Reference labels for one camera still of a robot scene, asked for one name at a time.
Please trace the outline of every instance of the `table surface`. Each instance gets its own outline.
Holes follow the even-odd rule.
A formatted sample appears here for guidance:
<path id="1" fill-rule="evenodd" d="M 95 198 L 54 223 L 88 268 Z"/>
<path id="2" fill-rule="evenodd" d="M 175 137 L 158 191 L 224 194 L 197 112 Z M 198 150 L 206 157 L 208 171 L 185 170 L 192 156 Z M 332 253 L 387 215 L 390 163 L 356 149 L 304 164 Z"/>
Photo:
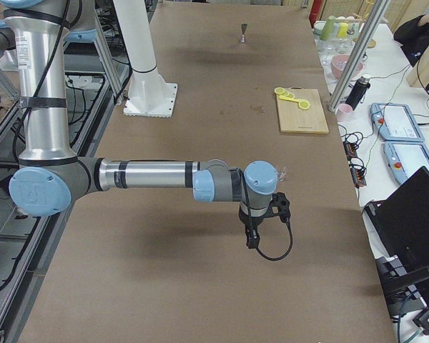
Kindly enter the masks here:
<path id="1" fill-rule="evenodd" d="M 380 24 L 373 37 L 377 45 L 374 49 L 368 49 L 368 56 L 365 63 L 363 73 L 370 74 L 373 77 L 388 76 L 392 73 L 402 70 L 406 66 L 410 66 L 408 60 L 400 49 L 398 42 L 394 41 L 393 34 L 386 24 Z M 325 59 L 325 53 L 321 53 L 321 59 Z M 325 79 L 329 91 L 333 91 L 336 85 L 336 78 L 330 71 L 330 66 L 324 66 Z M 423 88 L 413 88 L 408 85 L 406 77 L 412 68 L 404 69 L 403 72 L 389 76 L 386 79 L 372 79 L 371 87 L 368 89 L 363 103 L 360 103 L 354 114 L 347 121 L 340 122 L 347 132 L 360 131 L 365 136 L 372 134 L 372 124 L 370 121 L 370 104 L 374 102 L 380 103 L 396 103 L 407 104 L 412 113 L 429 116 L 429 96 Z M 429 122 L 429 117 L 416 116 L 418 123 Z M 420 126 L 420 130 L 425 137 L 425 144 L 429 149 L 429 126 Z M 345 129 L 340 127 L 340 134 L 345 134 Z M 398 187 L 392 172 L 388 167 L 388 163 L 383 153 L 383 141 L 377 140 L 377 131 L 365 139 L 357 151 L 359 157 L 367 163 L 370 154 L 370 163 L 368 164 L 368 172 L 366 176 L 367 186 L 360 188 L 359 205 L 364 207 L 369 201 L 387 199 Z M 370 246 L 375 258 L 387 256 L 383 244 L 381 243 L 375 228 L 371 224 L 368 216 L 363 215 L 365 227 L 369 234 Z M 403 340 L 417 329 L 412 323 L 412 318 L 418 312 L 411 312 L 404 317 L 401 323 L 401 333 Z M 429 336 L 420 335 L 414 342 L 429 343 Z"/>
<path id="2" fill-rule="evenodd" d="M 394 342 L 335 118 L 327 135 L 280 133 L 276 86 L 329 99 L 306 11 L 163 3 L 151 27 L 159 72 L 179 84 L 173 116 L 118 108 L 98 155 L 287 166 L 294 248 L 265 261 L 245 247 L 238 204 L 187 189 L 90 194 L 20 342 Z M 260 227 L 272 255 L 287 246 L 278 222 Z"/>

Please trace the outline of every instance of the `black jacket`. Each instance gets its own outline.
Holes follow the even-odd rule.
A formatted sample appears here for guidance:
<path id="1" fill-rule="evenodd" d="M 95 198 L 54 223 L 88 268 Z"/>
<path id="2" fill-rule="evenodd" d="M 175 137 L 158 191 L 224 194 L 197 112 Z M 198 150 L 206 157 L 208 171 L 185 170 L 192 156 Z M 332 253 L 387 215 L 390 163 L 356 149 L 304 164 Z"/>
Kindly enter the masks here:
<path id="1" fill-rule="evenodd" d="M 402 44 L 402 50 L 414 66 L 429 46 L 429 24 L 418 26 L 422 16 L 402 24 L 394 33 L 394 39 Z"/>

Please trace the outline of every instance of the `red object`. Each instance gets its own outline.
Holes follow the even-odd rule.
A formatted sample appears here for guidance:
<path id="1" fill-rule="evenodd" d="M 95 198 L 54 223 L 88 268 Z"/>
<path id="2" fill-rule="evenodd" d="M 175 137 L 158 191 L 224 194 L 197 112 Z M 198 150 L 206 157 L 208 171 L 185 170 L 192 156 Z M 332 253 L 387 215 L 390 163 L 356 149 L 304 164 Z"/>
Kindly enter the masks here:
<path id="1" fill-rule="evenodd" d="M 325 0 L 313 1 L 312 10 L 310 11 L 310 25 L 312 26 L 312 28 L 315 25 L 315 21 L 317 21 L 318 16 L 320 15 L 321 7 L 324 4 L 324 1 Z"/>

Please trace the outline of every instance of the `computer monitor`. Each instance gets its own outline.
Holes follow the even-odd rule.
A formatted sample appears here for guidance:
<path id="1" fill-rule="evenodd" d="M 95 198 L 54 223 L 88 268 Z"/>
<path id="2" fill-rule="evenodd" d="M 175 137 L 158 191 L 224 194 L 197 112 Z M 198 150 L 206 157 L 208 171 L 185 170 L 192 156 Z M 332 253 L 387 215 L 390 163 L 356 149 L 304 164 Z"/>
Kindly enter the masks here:
<path id="1" fill-rule="evenodd" d="M 375 210 L 375 228 L 408 273 L 429 265 L 429 171 L 422 167 Z M 415 284 L 429 308 L 429 279 Z"/>

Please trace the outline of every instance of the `electronic device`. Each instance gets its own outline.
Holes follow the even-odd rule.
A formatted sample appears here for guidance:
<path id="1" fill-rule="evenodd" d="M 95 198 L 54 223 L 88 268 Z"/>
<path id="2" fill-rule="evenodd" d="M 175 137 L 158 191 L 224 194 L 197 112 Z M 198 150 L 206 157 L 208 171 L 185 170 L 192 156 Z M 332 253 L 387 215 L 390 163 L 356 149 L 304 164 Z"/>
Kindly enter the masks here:
<path id="1" fill-rule="evenodd" d="M 378 134 L 386 141 L 424 141 L 413 113 L 405 104 L 374 103 L 370 116 Z"/>
<path id="2" fill-rule="evenodd" d="M 429 278 L 416 278 L 429 269 L 429 171 L 419 168 L 385 201 L 365 207 L 390 256 L 397 255 L 429 309 Z"/>
<path id="3" fill-rule="evenodd" d="M 383 152 L 399 184 L 403 184 L 422 166 L 429 171 L 429 150 L 424 143 L 387 141 L 383 144 Z"/>

